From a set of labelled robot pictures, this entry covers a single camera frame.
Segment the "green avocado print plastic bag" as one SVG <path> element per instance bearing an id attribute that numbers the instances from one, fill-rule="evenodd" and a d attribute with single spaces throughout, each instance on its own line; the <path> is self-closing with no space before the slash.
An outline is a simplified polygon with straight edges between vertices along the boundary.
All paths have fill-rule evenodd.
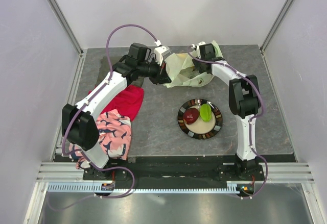
<path id="1" fill-rule="evenodd" d="M 199 73 L 189 54 L 186 58 L 180 58 L 176 53 L 172 53 L 165 61 L 166 72 L 171 79 L 169 84 L 164 84 L 167 88 L 203 87 L 214 78 L 212 74 Z"/>

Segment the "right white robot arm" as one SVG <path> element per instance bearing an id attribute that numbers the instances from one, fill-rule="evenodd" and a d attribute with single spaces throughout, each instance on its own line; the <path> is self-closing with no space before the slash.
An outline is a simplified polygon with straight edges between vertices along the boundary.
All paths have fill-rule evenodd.
<path id="1" fill-rule="evenodd" d="M 196 52 L 192 56 L 195 66 L 228 85 L 229 109 L 237 122 L 238 158 L 241 161 L 255 159 L 255 122 L 262 100 L 256 76 L 247 76 L 229 65 L 223 57 L 217 57 L 218 50 L 212 43 L 202 41 L 193 44 L 192 49 Z"/>

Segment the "green fake starfruit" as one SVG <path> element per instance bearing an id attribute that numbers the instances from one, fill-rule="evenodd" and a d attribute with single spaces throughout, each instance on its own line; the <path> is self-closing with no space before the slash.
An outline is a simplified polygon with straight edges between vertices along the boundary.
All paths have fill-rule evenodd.
<path id="1" fill-rule="evenodd" d="M 203 121 L 209 122 L 211 120 L 212 110 L 211 110 L 210 105 L 208 105 L 208 104 L 201 105 L 199 113 L 200 113 L 200 117 Z"/>

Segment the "dark red fake apple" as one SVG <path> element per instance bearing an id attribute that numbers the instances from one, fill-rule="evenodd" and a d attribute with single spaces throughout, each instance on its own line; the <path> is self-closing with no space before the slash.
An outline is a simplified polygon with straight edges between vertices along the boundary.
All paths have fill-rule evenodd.
<path id="1" fill-rule="evenodd" d="M 191 125 L 194 122 L 196 122 L 199 116 L 200 116 L 200 112 L 197 108 L 188 108 L 185 110 L 182 118 L 186 124 Z"/>

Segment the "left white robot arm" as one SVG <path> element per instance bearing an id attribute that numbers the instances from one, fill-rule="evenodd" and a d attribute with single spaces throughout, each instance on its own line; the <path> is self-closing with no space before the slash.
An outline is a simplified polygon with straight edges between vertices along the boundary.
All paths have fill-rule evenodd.
<path id="1" fill-rule="evenodd" d="M 111 176 L 112 167 L 107 164 L 109 158 L 98 143 L 100 133 L 96 119 L 115 96 L 139 77 L 149 78 L 154 84 L 169 83 L 165 59 L 170 54 L 170 49 L 163 45 L 152 51 L 143 44 L 133 43 L 128 54 L 111 67 L 105 79 L 87 97 L 63 107 L 63 141 L 81 149 L 86 160 L 95 165 L 94 173 L 101 180 Z"/>

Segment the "yellow fake fruit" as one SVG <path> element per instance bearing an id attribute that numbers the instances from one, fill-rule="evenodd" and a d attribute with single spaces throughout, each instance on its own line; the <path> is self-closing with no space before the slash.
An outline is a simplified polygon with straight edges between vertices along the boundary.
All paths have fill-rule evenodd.
<path id="1" fill-rule="evenodd" d="M 188 56 L 187 53 L 180 53 L 180 54 L 177 54 L 178 57 L 180 58 L 186 58 Z"/>

